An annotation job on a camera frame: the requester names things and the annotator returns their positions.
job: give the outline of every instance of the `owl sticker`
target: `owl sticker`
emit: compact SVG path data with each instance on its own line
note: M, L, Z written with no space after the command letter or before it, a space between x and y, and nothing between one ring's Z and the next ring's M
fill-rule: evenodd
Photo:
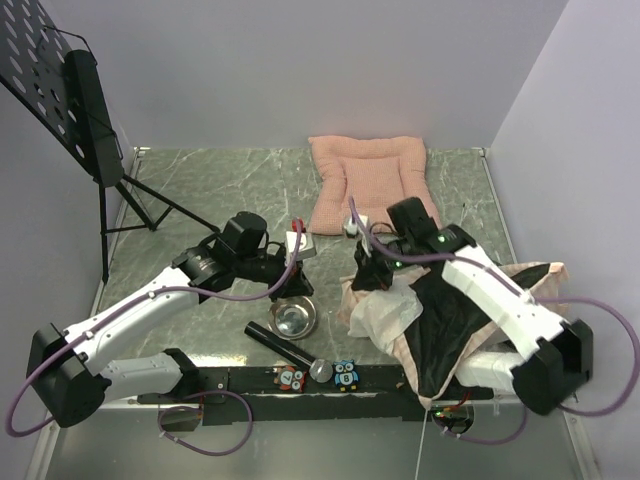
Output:
M280 385L280 390L292 390L295 393L302 393L307 372L296 370L294 367L286 366L276 370L276 378L273 383Z
M341 362L334 362L333 370L336 372L333 377L336 382L336 387L341 392L347 390L355 390L356 384L360 381L358 372L356 372L356 365L353 360L342 360Z

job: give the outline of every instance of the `gray marble surface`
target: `gray marble surface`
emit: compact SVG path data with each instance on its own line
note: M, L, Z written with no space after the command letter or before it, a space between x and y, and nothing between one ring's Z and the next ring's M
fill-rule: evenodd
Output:
M272 240L281 240L290 219L309 219L322 187L309 149L150 150L140 162L137 177L184 207L223 227L240 210L263 216ZM427 183L443 223L465 228L500 263L511 255L485 169L477 151L431 150ZM152 216L164 205L139 193ZM124 225L138 223L128 209ZM207 230L172 212L156 232L134 230L119 235L111 265L111 279L100 310L108 308L149 282L185 248L197 244ZM340 305L339 277L355 271L353 241L315 237L318 256L305 261L305 272L316 294L318 329L298 345L317 357L354 359L385 364L395 360L378 351L368 339L347 336L336 317ZM236 281L228 291L257 293L263 285ZM266 326L268 299L257 302L209 300L159 325L137 339L124 357L144 357L178 347L198 365L276 365L282 359L244 335L250 320Z

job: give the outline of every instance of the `blue owl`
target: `blue owl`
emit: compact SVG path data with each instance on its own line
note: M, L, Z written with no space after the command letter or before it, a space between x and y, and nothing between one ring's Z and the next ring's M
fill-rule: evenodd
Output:
M356 384L360 381L360 377L356 372L356 365L353 360L334 362L333 369L336 372L335 377L333 377L336 387L340 388L341 392L353 391L357 388Z

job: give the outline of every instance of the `metal bowl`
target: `metal bowl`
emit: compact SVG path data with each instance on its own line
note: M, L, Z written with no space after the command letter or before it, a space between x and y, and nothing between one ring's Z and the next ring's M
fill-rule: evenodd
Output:
M280 298L270 308L269 328L280 338L299 340L313 332L316 307L308 297Z

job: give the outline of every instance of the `tripod leg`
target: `tripod leg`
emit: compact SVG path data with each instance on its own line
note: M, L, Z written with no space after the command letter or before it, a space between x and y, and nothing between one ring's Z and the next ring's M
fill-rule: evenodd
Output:
M102 253L102 283L109 280L109 245L107 243L107 198L104 187L98 186L100 197L100 248Z
M147 187L144 183L139 182L138 180L136 180L135 178L130 177L129 175L125 174L122 177L124 180L126 180L127 182L129 182L131 185L133 185L136 188L139 188L140 190L142 190L143 192L148 193L149 195L151 195L152 197L157 198L158 200L160 200L161 202L166 203L167 205L169 205L170 207L175 208L176 210L178 210L180 213L183 213L184 215L186 215L187 217L195 220L196 222L198 222L201 225L204 225L205 227L209 228L210 230L213 230L214 232L219 232L220 229L218 227L216 227L215 225L207 222L205 219L200 218L199 216L197 216L195 213L191 213L189 210L187 210L186 208L178 205L176 202L174 202L173 200L168 199L167 197L165 197L164 195L156 192L155 190L153 190L152 188Z
M144 223L144 225L152 232L155 231L157 225L153 223L153 221L149 218L149 215L147 215L147 212L145 212L140 204L136 201L136 199L133 198L133 195L129 193L127 187L125 187L121 182L118 182L116 183L116 190L120 192L122 198L124 198L124 200L131 206L133 211L136 212L136 215L140 217L142 223Z

